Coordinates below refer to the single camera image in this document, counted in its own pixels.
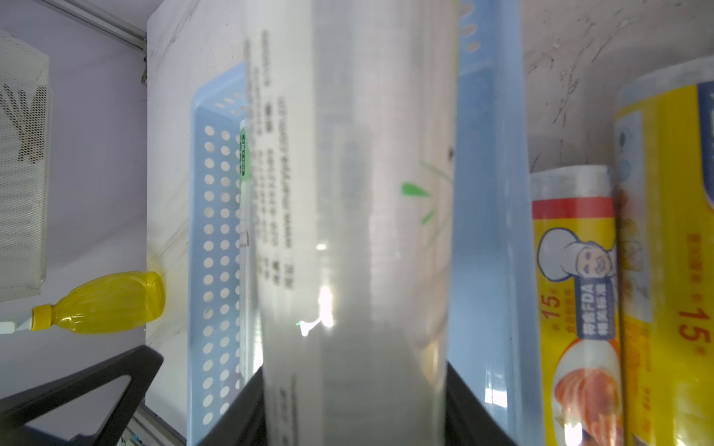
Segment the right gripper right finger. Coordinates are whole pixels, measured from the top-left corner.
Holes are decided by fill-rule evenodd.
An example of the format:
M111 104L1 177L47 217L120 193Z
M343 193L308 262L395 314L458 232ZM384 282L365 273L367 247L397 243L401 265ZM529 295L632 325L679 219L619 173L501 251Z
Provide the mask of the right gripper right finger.
M515 446L448 362L446 374L445 446Z

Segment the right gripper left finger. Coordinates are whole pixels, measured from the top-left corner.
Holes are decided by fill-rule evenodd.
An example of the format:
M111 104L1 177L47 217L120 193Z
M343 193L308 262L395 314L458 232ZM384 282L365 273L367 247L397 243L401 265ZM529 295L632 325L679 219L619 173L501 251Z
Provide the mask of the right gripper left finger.
M200 446L266 446L264 379L262 368L249 379L221 419L199 442Z

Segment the white green wrap roll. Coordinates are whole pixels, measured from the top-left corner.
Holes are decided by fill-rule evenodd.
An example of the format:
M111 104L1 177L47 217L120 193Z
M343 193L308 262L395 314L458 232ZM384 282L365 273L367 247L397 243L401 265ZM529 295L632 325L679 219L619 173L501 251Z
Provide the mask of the white green wrap roll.
M238 137L240 149L240 176L241 182L249 181L251 177L250 150L248 146L247 128L242 125Z

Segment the white wrap roll large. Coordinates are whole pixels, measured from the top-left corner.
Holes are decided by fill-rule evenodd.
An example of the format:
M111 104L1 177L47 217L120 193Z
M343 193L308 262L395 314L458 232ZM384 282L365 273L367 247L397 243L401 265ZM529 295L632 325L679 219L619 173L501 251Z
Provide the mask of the white wrap roll large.
M249 1L249 149L273 445L441 445L455 1Z

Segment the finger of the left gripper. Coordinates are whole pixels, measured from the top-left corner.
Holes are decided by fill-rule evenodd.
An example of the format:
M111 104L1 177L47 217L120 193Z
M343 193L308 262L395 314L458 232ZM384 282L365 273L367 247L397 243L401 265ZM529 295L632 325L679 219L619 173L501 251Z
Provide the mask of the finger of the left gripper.
M115 445L144 400L164 358L147 346L139 346L83 371L1 400L3 445ZM128 385L100 428L92 435L78 434L63 440L28 424L123 376Z

